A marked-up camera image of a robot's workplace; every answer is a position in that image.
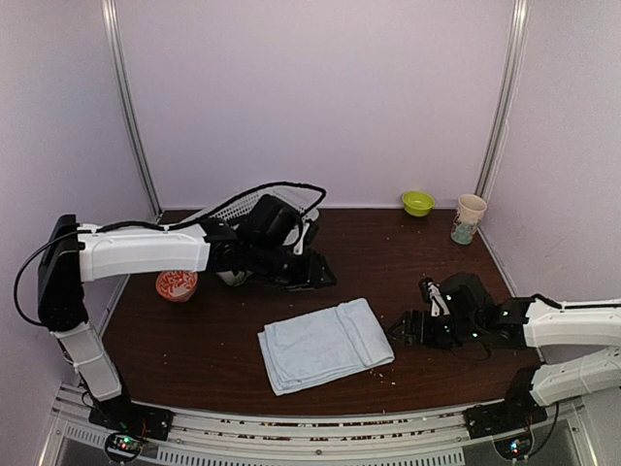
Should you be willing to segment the white perforated plastic basket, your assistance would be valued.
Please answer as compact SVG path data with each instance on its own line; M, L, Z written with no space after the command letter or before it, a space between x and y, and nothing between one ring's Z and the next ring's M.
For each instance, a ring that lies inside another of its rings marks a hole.
M232 270L236 253L243 248L255 247L242 241L236 229L263 194L272 194L282 199L299 211L303 219L312 219L311 212L323 201L327 191L310 183L264 183L233 196L215 208L201 211L177 225L178 228L198 225L206 230L208 245L211 247L206 270L217 274L230 286L238 286L250 277L265 282L249 272Z

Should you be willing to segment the light blue towel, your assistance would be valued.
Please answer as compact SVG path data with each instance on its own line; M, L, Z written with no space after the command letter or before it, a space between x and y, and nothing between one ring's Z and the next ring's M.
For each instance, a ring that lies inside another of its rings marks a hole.
M277 396L330 383L395 359L364 298L266 324L257 338Z

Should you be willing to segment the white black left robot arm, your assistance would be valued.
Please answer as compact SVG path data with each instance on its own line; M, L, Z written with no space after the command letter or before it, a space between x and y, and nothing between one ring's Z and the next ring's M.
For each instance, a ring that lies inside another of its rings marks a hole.
M118 226L78 224L62 216L43 249L38 270L38 317L66 350L85 382L96 413L119 431L147 424L89 322L83 284L99 279L155 273L249 272L287 290L334 286L325 257L286 244L297 226L291 214L273 220L243 220L231 226L217 217L187 226L125 222Z

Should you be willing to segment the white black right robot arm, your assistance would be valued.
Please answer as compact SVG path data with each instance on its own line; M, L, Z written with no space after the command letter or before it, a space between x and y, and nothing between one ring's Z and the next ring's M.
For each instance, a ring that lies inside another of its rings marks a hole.
M431 296L428 311L407 311L386 333L405 346L453 350L479 343L487 350L558 346L591 347L593 352L558 363L542 362L519 370L504 399L473 408L473 426L498 420L514 429L543 419L546 408L620 384L620 303L617 300L558 302L540 294L501 304L452 292Z

